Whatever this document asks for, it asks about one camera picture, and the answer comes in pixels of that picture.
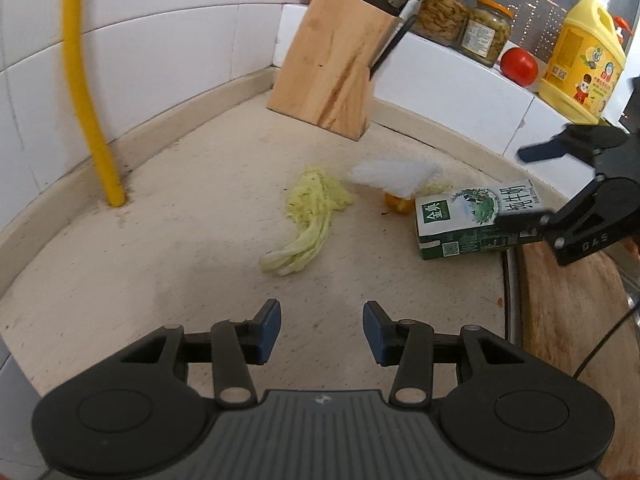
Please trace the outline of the green milk carton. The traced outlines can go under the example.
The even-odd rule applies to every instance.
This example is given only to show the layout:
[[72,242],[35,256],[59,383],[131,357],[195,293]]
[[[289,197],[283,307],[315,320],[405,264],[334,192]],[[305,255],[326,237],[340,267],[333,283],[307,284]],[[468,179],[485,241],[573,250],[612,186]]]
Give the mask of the green milk carton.
[[543,210],[529,179],[420,197],[416,200],[419,255],[434,260],[538,242],[541,236],[537,232],[506,232],[495,225],[495,218]]

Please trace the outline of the white foam net back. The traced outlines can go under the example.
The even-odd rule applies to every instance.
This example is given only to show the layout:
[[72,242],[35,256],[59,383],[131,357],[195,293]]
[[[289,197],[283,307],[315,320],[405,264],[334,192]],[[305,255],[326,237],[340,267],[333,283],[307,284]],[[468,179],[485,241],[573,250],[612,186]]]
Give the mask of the white foam net back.
[[349,171],[349,182],[378,188],[399,198],[413,198],[442,175],[442,168],[424,160],[375,159]]

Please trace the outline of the yellow detergent bottle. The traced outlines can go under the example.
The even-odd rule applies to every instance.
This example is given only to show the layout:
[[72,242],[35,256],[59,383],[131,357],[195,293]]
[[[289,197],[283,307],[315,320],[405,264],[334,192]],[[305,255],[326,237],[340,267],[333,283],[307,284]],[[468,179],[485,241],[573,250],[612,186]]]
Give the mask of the yellow detergent bottle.
[[597,0],[580,0],[566,14],[538,96],[570,122],[600,122],[626,65],[620,27],[628,25]]

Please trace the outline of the red tomato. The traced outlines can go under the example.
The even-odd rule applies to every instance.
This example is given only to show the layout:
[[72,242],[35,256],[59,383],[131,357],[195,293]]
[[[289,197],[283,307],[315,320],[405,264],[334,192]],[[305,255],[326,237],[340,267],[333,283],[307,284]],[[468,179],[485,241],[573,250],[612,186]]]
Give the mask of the red tomato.
[[503,76],[519,86],[527,88],[538,77],[539,68],[533,55],[520,47],[514,47],[503,53],[500,60]]

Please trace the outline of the wooden cutting board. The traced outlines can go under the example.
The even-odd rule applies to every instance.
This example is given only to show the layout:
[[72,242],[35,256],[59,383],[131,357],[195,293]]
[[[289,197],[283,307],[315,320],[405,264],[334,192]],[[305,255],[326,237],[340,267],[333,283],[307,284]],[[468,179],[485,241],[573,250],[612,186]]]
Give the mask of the wooden cutting board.
[[[574,374],[628,310],[614,261],[597,252],[559,266],[544,243],[518,250],[524,349]],[[608,401],[615,416],[612,443],[600,471],[608,479],[639,477],[639,343],[627,321],[586,366],[579,380]]]

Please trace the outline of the orange peel piece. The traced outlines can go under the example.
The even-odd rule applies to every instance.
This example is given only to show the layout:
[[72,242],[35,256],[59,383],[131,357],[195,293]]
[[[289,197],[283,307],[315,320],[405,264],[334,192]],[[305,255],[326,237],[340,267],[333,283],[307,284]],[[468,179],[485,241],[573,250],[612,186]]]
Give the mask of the orange peel piece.
[[412,214],[416,209],[416,201],[413,198],[401,198],[392,194],[384,194],[386,207],[395,214]]

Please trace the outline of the glass jar orange lid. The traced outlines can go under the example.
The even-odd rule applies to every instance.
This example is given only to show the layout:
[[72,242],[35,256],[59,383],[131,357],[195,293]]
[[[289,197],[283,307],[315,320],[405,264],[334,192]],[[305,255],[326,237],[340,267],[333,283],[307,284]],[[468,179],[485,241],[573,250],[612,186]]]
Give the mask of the glass jar orange lid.
[[459,50],[487,67],[497,62],[511,35],[513,12],[494,0],[476,0],[469,10]]

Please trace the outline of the pale cabbage leaf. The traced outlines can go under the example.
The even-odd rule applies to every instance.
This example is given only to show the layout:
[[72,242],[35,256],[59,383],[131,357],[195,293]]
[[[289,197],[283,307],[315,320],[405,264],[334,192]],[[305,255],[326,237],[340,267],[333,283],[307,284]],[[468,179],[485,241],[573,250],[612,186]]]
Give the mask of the pale cabbage leaf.
[[306,169],[286,200],[285,217],[295,223],[297,237],[262,256],[262,272],[285,276],[303,270],[326,242],[334,212],[353,202],[352,194],[332,174],[322,168]]

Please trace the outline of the glass jar dark lid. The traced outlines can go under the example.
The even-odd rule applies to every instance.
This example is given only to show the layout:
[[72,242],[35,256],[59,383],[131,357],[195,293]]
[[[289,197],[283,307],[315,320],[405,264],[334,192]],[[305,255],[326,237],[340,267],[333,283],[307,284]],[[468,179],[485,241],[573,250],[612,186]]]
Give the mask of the glass jar dark lid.
[[469,16],[469,0],[421,0],[411,31],[445,47],[458,40]]

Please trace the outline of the wooden knife block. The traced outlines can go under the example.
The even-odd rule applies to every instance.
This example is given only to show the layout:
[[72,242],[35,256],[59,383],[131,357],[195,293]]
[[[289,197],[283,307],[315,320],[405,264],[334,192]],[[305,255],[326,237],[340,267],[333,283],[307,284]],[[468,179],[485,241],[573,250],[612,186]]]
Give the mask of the wooden knife block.
[[363,0],[311,0],[267,107],[359,140],[369,127],[371,68],[399,23]]

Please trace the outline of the yellow pipe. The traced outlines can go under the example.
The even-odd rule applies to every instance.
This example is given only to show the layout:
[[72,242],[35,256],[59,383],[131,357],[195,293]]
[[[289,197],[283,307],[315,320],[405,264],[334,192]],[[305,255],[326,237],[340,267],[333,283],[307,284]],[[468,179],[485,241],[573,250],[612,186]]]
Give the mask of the yellow pipe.
[[106,202],[111,207],[124,206],[126,192],[100,127],[86,76],[82,52],[82,0],[61,0],[61,36],[68,92]]

